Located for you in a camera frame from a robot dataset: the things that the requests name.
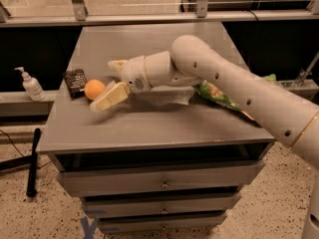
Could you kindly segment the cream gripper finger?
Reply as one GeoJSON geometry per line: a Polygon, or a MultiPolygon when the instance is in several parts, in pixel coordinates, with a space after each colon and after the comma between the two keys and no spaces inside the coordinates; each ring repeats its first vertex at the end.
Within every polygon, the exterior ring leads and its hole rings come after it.
{"type": "Polygon", "coordinates": [[[112,72],[120,72],[127,62],[127,60],[108,61],[108,67],[112,72]]]}
{"type": "Polygon", "coordinates": [[[130,88],[126,83],[111,81],[91,102],[90,110],[94,113],[103,112],[126,100],[130,92],[130,88]]]}

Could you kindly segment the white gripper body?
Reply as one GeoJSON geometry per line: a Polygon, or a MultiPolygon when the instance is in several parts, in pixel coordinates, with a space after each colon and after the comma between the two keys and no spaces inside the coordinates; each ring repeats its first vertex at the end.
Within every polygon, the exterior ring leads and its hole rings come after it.
{"type": "Polygon", "coordinates": [[[139,56],[129,59],[122,66],[121,79],[135,94],[150,91],[152,86],[146,73],[146,57],[139,56]]]}

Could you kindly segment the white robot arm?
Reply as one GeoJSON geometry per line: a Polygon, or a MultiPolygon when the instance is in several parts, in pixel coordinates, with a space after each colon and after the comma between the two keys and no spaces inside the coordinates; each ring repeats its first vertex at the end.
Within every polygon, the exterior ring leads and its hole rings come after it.
{"type": "Polygon", "coordinates": [[[292,152],[319,169],[319,106],[227,61],[201,39],[183,35],[168,51],[110,61],[120,75],[90,104],[105,111],[158,86],[192,86],[209,81],[292,152]]]}

